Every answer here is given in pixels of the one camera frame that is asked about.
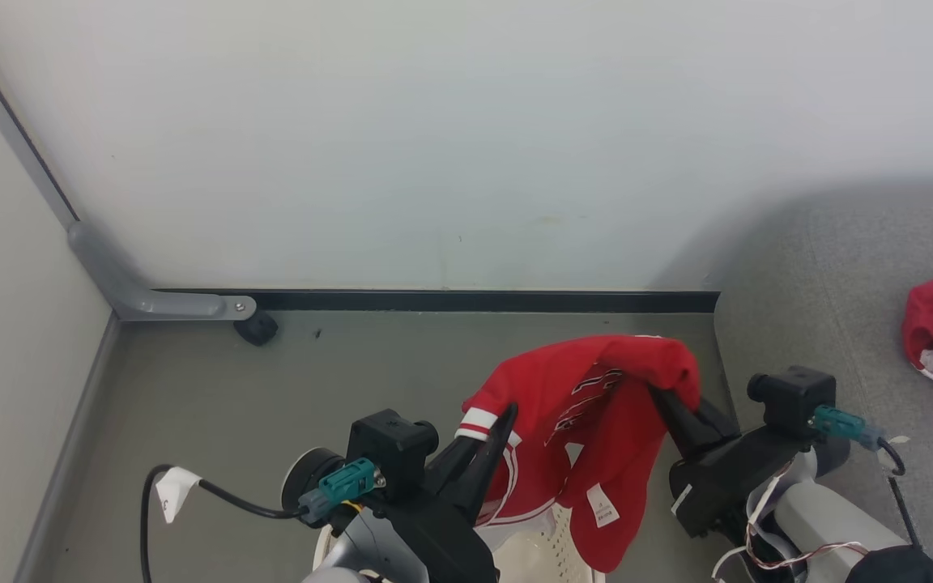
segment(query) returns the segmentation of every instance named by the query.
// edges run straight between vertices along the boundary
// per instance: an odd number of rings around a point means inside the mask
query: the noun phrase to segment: metal frame
[[[247,320],[257,309],[251,296],[155,291],[126,269],[92,225],[74,221],[67,243],[123,321]]]
[[[121,254],[92,225],[81,221],[59,181],[38,154],[27,130],[0,88],[0,132],[27,170],[41,197],[67,231],[71,251],[96,282],[104,298],[123,321],[243,321],[257,304],[249,296],[155,291],[120,259]]]

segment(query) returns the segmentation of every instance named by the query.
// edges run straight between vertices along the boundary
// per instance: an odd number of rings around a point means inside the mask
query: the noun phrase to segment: white label tag
[[[618,509],[615,509],[614,505],[611,504],[611,499],[607,498],[607,494],[603,494],[603,488],[598,483],[596,486],[589,488],[589,491],[586,492],[586,498],[589,498],[589,506],[592,506],[593,516],[596,516],[596,528],[603,528],[611,524],[612,521],[620,519],[621,514],[618,514]]]
[[[156,495],[160,498],[160,509],[164,510],[164,521],[171,524],[181,509],[182,502],[185,502],[185,495],[190,493],[190,488],[196,486],[200,481],[200,476],[193,472],[182,469],[172,468],[164,474],[164,477],[156,483]]]
[[[679,509],[679,504],[682,504],[682,501],[684,501],[684,500],[686,499],[686,495],[689,494],[689,491],[690,491],[690,490],[693,490],[693,484],[691,484],[691,483],[686,484],[686,487],[685,487],[685,488],[682,488],[682,494],[680,494],[679,497],[675,499],[675,504],[672,504],[672,505],[671,505],[671,515],[672,515],[672,516],[675,516],[676,510]]]

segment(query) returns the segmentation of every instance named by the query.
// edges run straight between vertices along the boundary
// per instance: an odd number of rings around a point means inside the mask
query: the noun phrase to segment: caster wheel
[[[236,328],[241,338],[256,347],[264,346],[264,343],[273,339],[275,332],[279,332],[279,324],[275,324],[273,317],[262,310],[251,314],[247,320],[234,321],[232,327]]]

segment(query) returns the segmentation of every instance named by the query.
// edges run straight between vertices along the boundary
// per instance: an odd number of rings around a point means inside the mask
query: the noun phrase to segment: wire
[[[726,551],[725,555],[719,557],[715,567],[711,568],[711,580],[715,583],[726,583],[721,577],[718,576],[718,570],[721,569],[724,564],[726,564],[726,560],[728,560],[728,558],[732,557],[733,555],[739,555],[747,549],[747,547],[736,547],[736,549],[733,549],[732,551]]]
[[[899,480],[895,479],[895,476],[904,476],[906,474],[906,465],[902,461],[901,455],[895,450],[895,447],[892,447],[891,443],[888,443],[888,440],[878,438],[877,445],[886,451],[892,461],[895,462],[895,469],[892,470],[893,475],[888,476],[888,486],[892,487],[892,495],[895,496],[895,503],[899,506],[899,513],[902,514],[902,523],[906,525],[906,532],[910,534],[912,547],[921,550],[922,546],[917,536],[917,530],[914,528],[914,519],[910,516],[910,509],[906,507],[906,499],[903,497],[902,491],[899,490]]]
[[[151,497],[151,492],[153,490],[153,480],[156,479],[156,476],[163,474],[172,468],[174,468],[174,466],[169,464],[160,464],[159,466],[153,467],[153,469],[149,471],[148,474],[146,474],[146,481],[143,483],[141,504],[142,516],[139,522],[139,562],[143,572],[143,583],[152,583],[151,576],[149,576],[149,545],[147,541],[147,532],[149,531],[149,497]],[[297,510],[266,509],[266,507],[252,504],[243,498],[229,494],[225,490],[222,490],[221,487],[218,487],[205,479],[200,479],[199,486],[204,488],[205,491],[218,496],[233,506],[237,506],[238,509],[247,510],[248,513],[256,514],[256,516],[259,517],[266,517],[266,519],[296,519],[296,517],[303,516],[304,513],[308,512],[308,509],[305,506],[300,506],[300,508]]]
[[[782,476],[784,476],[785,473],[787,473],[787,470],[790,469],[791,464],[793,464],[793,462],[794,462],[793,460],[787,462],[787,465],[782,467],[780,471],[778,471],[777,473],[773,474],[773,479],[770,479],[768,487],[765,489],[765,493],[762,494],[762,497],[758,500],[758,504],[755,506],[755,512],[752,513],[750,517],[748,517],[748,526],[747,528],[744,529],[744,547],[748,551],[748,556],[751,556],[751,561],[754,561],[754,564],[758,568],[763,569],[763,571],[774,571],[774,569],[790,567],[790,565],[792,564],[799,564],[799,562],[810,560],[812,557],[824,555],[826,553],[836,551],[839,549],[852,550],[863,556],[866,556],[866,554],[869,554],[870,553],[869,549],[863,546],[862,543],[857,543],[853,540],[853,542],[850,542],[850,543],[830,543],[829,545],[823,545],[822,547],[818,547],[818,549],[815,549],[814,551],[810,551],[808,553],[804,553],[802,555],[794,557],[792,558],[792,560],[763,561],[763,560],[760,560],[760,558],[758,558],[758,556],[755,555],[755,549],[752,546],[751,539],[752,539],[752,536],[755,534],[756,521],[758,521],[758,517],[761,516],[762,510],[765,509],[765,506],[767,505],[769,498],[773,495],[773,491],[775,490],[775,487],[777,487],[777,484],[780,483],[780,479],[782,478]]]
[[[888,440],[884,438],[877,438],[877,445],[886,451],[889,457],[892,458],[892,461],[895,462],[895,469],[892,470],[892,473],[896,476],[906,475],[906,465],[902,461],[902,457],[900,457],[899,453],[892,447],[892,444],[889,444]]]

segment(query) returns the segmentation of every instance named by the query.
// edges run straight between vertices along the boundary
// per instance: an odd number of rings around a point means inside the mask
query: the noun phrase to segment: connector
[[[308,512],[302,521],[312,524],[326,519],[345,500],[356,500],[377,487],[377,466],[365,457],[347,464],[344,468],[319,480],[319,487],[297,498],[297,504]]]
[[[816,407],[811,425],[812,428],[826,435],[854,440],[855,443],[859,443],[870,451],[880,449],[878,440],[884,438],[884,431],[881,428],[870,425],[858,415],[845,413],[832,406]]]

